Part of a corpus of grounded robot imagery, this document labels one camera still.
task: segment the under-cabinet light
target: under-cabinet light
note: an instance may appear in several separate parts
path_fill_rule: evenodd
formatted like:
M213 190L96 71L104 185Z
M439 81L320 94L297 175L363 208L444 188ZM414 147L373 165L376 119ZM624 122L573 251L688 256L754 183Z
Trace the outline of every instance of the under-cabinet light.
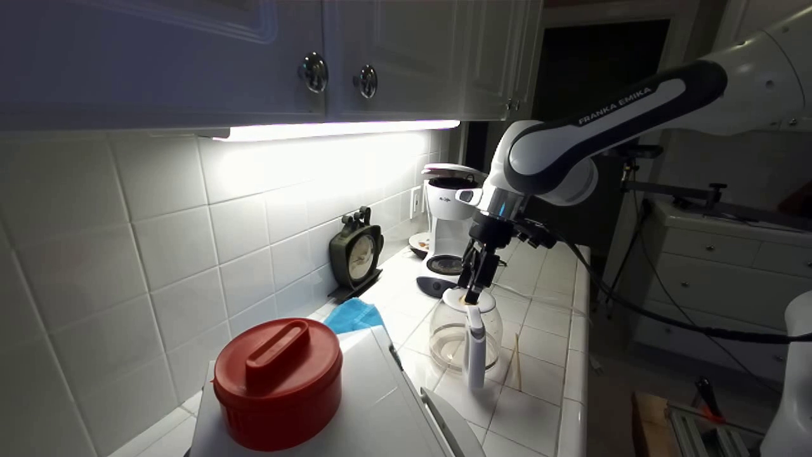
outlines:
M246 124L213 135L218 142L277 142L299 137L414 132L414 129L454 129L459 119L419 119L419 122L325 122L325 124Z

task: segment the red container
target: red container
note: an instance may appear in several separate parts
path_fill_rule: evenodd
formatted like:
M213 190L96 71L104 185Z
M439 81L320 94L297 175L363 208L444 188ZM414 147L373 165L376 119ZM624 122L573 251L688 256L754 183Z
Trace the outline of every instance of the red container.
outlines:
M307 442L340 406L343 353L315 320L272 320L233 338L213 368L228 434L261 452Z

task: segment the white wall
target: white wall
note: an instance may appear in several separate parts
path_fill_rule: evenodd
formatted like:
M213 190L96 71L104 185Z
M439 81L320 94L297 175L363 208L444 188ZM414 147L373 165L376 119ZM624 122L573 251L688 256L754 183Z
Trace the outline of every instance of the white wall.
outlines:
M749 132L736 137L680 132L672 135L660 165L660 183L690 188L728 183L726 203L769 211L809 180L809 132Z
M0 137L0 454L107 454L183 404L244 328L335 287L340 213L409 234L447 132L221 145Z

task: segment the blue cloth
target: blue cloth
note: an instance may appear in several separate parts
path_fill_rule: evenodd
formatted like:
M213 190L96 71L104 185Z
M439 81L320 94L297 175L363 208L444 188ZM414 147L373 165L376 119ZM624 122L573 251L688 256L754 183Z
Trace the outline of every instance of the blue cloth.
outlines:
M340 333L353 333L353 330L363 330L363 328L376 328L383 325L378 307L365 305L363 300L353 297L345 300L343 305L337 305L325 325L340 335Z

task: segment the cabinet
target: cabinet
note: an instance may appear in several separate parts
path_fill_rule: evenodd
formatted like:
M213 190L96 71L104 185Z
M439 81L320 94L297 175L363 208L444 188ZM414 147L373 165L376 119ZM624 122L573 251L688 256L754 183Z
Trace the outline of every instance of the cabinet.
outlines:
M8 0L0 129L469 119L464 96L495 119L523 8L530 0ZM322 91L299 81L310 51L325 58Z
M320 0L10 0L0 127L320 119L297 79Z
M812 289L812 234L703 218L657 203L619 289L632 302L683 322L685 315L670 300L698 325L787 333L789 300ZM736 368L705 335L665 322L632 315L632 338L639 345ZM723 345L756 376L782 381L787 348Z
M538 0L480 0L467 5L469 51L464 112L469 119L518 119L533 114L540 58Z
M459 0L325 0L327 117L459 117L467 38L462 5ZM373 96L358 94L355 86L365 69L378 79Z

